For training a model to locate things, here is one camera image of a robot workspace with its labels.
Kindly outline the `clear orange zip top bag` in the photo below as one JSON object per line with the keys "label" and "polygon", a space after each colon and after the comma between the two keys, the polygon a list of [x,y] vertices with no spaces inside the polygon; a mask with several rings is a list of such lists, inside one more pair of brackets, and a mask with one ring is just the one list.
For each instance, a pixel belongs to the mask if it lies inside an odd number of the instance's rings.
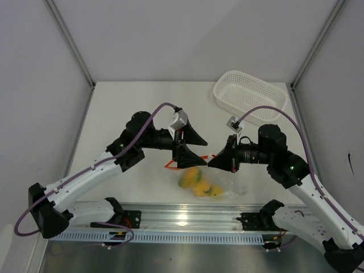
{"label": "clear orange zip top bag", "polygon": [[[228,199],[228,198],[237,198],[245,195],[247,193],[247,186],[241,182],[237,175],[226,172],[216,168],[210,168],[208,166],[197,166],[202,171],[202,178],[200,182],[209,183],[210,187],[213,184],[217,184],[224,189],[224,196],[220,198],[211,198],[207,195],[205,197],[198,197],[204,199]],[[178,180],[183,173],[184,170],[188,169],[181,169],[177,167],[177,163],[171,160],[165,166],[165,169],[168,169],[172,172],[172,181],[178,185]],[[182,188],[184,191],[189,192],[190,194],[194,195],[192,192],[192,187],[190,188]]]}

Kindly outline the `yellow green mango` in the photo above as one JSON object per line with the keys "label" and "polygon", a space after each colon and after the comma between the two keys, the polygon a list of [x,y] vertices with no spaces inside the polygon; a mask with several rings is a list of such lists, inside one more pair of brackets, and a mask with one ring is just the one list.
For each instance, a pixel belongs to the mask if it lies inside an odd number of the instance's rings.
{"label": "yellow green mango", "polygon": [[180,188],[190,188],[198,184],[202,178],[202,171],[198,167],[188,168],[181,174],[178,185]]}

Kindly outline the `orange fruit with leaf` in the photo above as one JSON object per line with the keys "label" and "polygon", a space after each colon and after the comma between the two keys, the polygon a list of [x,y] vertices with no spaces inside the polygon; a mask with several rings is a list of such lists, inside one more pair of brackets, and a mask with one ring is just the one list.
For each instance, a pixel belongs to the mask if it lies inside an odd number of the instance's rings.
{"label": "orange fruit with leaf", "polygon": [[200,182],[192,187],[192,192],[197,197],[205,197],[210,190],[210,184],[207,182]]}

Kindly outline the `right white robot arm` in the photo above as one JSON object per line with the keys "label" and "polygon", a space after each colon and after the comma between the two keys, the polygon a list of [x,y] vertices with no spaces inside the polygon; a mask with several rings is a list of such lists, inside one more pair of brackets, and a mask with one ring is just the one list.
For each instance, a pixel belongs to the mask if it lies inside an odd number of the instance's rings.
{"label": "right white robot arm", "polygon": [[308,163],[288,150],[286,141],[277,125],[261,126],[257,143],[242,144],[231,135],[208,167],[237,172],[242,163],[265,164],[271,178],[298,197],[319,222],[272,200],[260,209],[260,224],[294,233],[323,253],[335,271],[354,272],[363,263],[363,225],[324,189]]}

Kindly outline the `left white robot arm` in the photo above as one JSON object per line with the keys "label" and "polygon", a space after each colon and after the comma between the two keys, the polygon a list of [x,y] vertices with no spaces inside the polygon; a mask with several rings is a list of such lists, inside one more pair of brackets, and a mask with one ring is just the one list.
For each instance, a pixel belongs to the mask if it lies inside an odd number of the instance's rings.
{"label": "left white robot arm", "polygon": [[149,112],[135,113],[121,135],[90,166],[46,187],[36,183],[29,188],[30,213],[42,237],[50,239],[70,226],[79,225],[130,228],[130,220],[114,197],[98,202],[77,203],[76,200],[103,181],[138,164],[145,157],[145,148],[171,151],[179,169],[205,166],[206,161],[188,148],[190,144],[207,146],[182,109],[175,110],[167,129],[156,129]]}

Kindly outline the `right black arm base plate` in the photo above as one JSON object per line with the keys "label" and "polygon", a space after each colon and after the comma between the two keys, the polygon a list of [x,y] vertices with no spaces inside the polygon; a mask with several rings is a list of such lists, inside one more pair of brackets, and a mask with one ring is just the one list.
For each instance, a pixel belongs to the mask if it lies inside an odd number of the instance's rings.
{"label": "right black arm base plate", "polygon": [[271,216],[262,213],[241,213],[236,218],[244,231],[279,231]]}

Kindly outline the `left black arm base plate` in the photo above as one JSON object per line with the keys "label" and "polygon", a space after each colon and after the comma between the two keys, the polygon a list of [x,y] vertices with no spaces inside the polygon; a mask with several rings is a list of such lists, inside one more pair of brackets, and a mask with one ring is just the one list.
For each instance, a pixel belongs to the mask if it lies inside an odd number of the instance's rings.
{"label": "left black arm base plate", "polygon": [[142,212],[140,210],[125,210],[123,214],[116,214],[112,216],[108,222],[92,222],[91,228],[116,228],[117,226],[125,226],[131,229],[139,229],[142,219]]}

